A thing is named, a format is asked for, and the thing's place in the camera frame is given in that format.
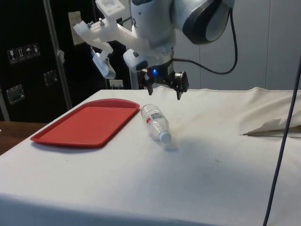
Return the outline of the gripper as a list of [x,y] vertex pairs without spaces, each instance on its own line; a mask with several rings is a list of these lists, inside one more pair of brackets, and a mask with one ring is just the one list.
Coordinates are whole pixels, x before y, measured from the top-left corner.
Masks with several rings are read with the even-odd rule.
[[172,60],[139,71],[137,79],[139,89],[146,88],[150,96],[153,93],[154,83],[168,84],[176,92],[177,100],[180,100],[182,94],[187,92],[189,88],[187,73],[175,73]]

